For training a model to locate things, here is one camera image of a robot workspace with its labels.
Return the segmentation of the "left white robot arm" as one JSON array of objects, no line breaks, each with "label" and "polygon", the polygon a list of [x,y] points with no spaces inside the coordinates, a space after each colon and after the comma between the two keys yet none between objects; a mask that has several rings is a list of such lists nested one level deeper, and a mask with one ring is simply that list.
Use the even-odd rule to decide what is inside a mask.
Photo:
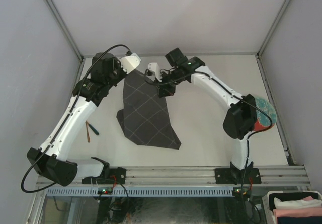
[{"label": "left white robot arm", "polygon": [[109,90],[134,71],[140,62],[140,57],[130,51],[124,57],[108,52],[97,53],[76,84],[69,105],[52,133],[39,148],[30,148],[27,152],[30,169],[61,186],[68,186],[77,178],[93,178],[100,184],[108,182],[108,162],[97,157],[72,161],[68,156],[79,132]]}]

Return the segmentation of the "dark grey checked cloth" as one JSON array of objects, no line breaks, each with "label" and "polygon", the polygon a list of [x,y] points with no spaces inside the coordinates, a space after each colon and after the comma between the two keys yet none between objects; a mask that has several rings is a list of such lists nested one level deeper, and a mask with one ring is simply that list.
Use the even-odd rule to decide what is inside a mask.
[{"label": "dark grey checked cloth", "polygon": [[124,136],[136,145],[178,150],[181,142],[173,130],[167,103],[156,87],[144,80],[138,70],[124,80],[123,109],[117,120]]}]

